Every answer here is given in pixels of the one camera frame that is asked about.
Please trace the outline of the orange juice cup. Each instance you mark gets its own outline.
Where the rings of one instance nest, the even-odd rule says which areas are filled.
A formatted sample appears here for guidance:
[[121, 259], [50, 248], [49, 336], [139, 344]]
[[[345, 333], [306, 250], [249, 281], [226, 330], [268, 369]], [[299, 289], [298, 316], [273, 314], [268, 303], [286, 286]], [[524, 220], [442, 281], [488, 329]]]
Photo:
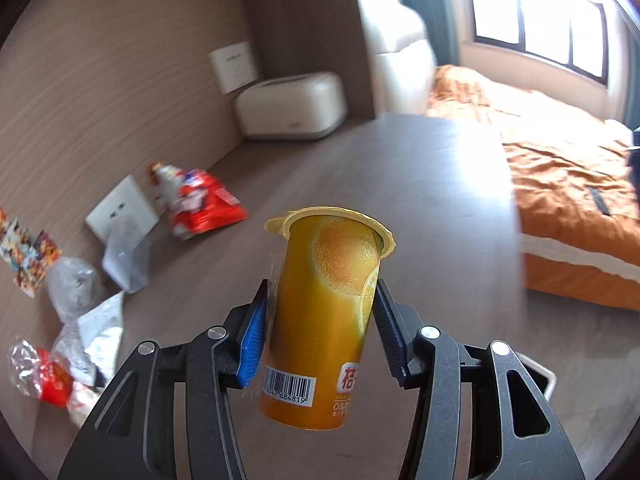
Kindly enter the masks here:
[[381, 261], [392, 232], [359, 211], [315, 206], [270, 219], [286, 240], [260, 408], [280, 424], [333, 430], [346, 419]]

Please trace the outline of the silver white foil wrapper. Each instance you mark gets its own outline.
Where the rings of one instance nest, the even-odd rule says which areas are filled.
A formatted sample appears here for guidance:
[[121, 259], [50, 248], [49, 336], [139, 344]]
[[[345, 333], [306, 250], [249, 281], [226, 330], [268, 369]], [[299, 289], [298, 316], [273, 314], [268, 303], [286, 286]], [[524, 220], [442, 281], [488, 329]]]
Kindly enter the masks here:
[[104, 300], [77, 320], [65, 324], [51, 350], [53, 361], [76, 382], [104, 388], [114, 377], [122, 334], [125, 294]]

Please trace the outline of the clear plastic bottle red label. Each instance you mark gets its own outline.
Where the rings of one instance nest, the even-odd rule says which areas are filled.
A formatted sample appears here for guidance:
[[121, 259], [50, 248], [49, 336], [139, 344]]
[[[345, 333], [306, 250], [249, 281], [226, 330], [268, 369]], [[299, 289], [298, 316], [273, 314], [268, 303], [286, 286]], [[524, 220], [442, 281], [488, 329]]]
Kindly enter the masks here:
[[51, 358], [50, 352], [25, 339], [9, 348], [9, 378], [24, 396], [66, 408], [73, 390], [73, 377]]

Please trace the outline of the clear plastic bag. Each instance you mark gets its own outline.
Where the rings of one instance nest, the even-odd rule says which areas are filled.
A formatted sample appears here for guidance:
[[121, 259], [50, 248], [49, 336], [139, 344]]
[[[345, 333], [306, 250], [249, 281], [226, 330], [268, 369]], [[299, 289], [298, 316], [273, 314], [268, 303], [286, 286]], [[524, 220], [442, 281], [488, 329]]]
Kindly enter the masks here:
[[47, 273], [46, 287], [62, 324], [97, 307], [106, 294], [98, 270], [81, 258], [59, 258]]

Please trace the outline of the white trash bin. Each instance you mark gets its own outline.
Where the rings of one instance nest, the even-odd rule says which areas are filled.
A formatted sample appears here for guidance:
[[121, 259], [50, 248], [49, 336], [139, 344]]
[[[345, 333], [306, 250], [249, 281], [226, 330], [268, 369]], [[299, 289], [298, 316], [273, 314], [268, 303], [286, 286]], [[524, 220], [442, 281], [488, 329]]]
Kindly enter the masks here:
[[518, 352], [516, 354], [523, 366], [529, 372], [529, 375], [532, 376], [533, 381], [538, 386], [541, 393], [544, 395], [548, 402], [551, 401], [552, 394], [554, 393], [554, 389], [556, 383], [558, 382], [558, 378], [547, 367], [544, 367], [542, 364], [537, 361], [531, 359], [529, 356]]

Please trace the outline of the clear folded plastic piece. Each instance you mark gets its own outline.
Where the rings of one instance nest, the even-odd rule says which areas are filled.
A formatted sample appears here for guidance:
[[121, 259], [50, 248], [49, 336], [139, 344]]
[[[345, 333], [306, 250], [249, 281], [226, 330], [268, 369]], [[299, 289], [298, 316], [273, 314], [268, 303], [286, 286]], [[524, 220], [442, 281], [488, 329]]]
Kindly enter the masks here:
[[102, 268], [127, 294], [149, 285], [149, 240], [122, 231], [111, 232], [102, 258]]

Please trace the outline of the red snack wrapper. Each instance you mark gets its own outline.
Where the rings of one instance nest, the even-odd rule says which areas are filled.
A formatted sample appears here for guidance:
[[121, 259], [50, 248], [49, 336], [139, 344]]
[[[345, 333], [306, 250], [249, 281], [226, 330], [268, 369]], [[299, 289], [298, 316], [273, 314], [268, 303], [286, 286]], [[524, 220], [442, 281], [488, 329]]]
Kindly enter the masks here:
[[248, 217], [240, 201], [207, 171], [156, 162], [148, 167], [156, 202], [179, 240], [232, 226]]

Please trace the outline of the orange bed cover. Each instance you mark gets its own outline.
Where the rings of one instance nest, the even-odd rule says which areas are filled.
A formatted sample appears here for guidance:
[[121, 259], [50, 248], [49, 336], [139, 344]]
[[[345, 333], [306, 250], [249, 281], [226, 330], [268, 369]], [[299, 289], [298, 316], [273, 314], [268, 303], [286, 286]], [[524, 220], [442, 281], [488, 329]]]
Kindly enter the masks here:
[[626, 126], [454, 65], [437, 67], [424, 114], [498, 136], [520, 213], [527, 288], [638, 310], [639, 199]]

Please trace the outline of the black phone on bed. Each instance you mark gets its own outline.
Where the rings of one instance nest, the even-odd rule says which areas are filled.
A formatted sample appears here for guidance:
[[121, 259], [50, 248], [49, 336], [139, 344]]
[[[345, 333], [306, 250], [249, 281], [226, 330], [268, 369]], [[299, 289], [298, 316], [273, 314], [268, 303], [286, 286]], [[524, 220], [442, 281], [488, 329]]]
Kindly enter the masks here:
[[593, 188], [592, 186], [590, 186], [588, 190], [600, 213], [609, 217], [611, 215], [610, 208], [608, 208], [608, 205], [605, 203], [600, 191], [597, 188]]

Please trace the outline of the white tissue box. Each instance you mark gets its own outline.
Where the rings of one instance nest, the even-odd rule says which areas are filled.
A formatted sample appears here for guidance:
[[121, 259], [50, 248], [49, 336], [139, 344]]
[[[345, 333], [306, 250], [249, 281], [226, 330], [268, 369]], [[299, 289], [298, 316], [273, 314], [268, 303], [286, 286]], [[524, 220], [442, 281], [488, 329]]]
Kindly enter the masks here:
[[250, 140], [316, 140], [348, 116], [342, 81], [330, 72], [269, 79], [234, 102], [243, 136]]

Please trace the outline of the anime sticker strip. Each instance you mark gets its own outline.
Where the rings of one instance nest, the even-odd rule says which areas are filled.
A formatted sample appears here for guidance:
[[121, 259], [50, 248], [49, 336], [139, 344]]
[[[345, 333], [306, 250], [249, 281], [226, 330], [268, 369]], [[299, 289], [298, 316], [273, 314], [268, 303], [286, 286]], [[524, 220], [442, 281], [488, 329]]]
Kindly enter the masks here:
[[34, 298], [47, 272], [62, 252], [47, 232], [31, 236], [17, 218], [1, 211], [1, 259], [15, 273], [14, 284], [29, 298]]

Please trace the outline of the beige padded headboard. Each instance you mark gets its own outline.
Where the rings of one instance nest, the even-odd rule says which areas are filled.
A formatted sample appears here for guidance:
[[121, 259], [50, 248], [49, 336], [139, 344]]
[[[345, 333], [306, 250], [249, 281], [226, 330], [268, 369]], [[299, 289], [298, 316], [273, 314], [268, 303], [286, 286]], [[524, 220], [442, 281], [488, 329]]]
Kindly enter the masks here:
[[423, 115], [437, 62], [420, 15], [400, 0], [358, 0], [378, 114]]

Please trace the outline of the lower white wall socket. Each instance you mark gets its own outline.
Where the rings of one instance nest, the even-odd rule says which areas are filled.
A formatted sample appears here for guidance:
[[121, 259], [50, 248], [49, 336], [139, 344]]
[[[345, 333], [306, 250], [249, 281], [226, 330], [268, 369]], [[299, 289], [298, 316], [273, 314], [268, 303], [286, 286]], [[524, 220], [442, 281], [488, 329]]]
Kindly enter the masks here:
[[131, 219], [142, 235], [149, 234], [160, 221], [133, 176], [124, 177], [85, 218], [85, 224], [102, 242], [107, 241], [116, 220]]

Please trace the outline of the white wall socket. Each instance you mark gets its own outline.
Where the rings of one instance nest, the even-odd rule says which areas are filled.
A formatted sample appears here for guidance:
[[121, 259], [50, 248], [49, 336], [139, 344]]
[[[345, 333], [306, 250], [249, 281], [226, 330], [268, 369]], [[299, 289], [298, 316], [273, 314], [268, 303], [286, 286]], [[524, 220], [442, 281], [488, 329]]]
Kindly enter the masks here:
[[160, 221], [133, 176], [124, 177], [85, 218], [85, 224], [102, 242], [107, 241], [116, 220], [131, 219], [142, 235], [149, 234]]
[[247, 41], [209, 53], [222, 94], [243, 88], [258, 79], [257, 68]]

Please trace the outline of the upper white wall socket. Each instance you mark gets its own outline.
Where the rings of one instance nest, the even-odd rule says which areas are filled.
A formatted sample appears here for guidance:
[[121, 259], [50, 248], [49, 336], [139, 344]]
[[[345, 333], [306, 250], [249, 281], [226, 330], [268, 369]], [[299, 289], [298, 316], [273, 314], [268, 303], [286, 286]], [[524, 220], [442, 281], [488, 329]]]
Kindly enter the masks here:
[[257, 68], [247, 41], [209, 53], [222, 94], [243, 88], [258, 79]]

